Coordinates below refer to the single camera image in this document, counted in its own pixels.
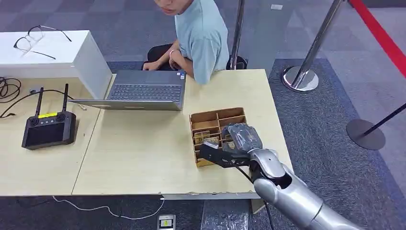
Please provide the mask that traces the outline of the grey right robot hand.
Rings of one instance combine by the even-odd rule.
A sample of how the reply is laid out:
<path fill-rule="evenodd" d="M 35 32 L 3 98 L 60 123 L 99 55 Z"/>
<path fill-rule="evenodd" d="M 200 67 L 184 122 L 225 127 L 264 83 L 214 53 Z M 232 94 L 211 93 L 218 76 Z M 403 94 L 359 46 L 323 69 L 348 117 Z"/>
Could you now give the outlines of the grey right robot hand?
<path fill-rule="evenodd" d="M 223 151 L 248 154 L 252 150 L 263 149 L 263 143 L 254 127 L 246 123 L 235 123 L 225 126 L 222 138 L 229 135 L 231 140 L 223 142 Z"/>

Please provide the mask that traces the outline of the person's right hand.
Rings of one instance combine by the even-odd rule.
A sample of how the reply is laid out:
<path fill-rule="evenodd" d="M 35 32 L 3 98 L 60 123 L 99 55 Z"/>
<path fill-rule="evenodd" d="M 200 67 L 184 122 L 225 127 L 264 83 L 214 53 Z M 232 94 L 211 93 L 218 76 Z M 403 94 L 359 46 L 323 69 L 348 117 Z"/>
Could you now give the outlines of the person's right hand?
<path fill-rule="evenodd" d="M 154 61 L 154 62 L 145 62 L 143 64 L 142 70 L 158 70 L 161 66 L 161 63 L 158 61 Z"/>

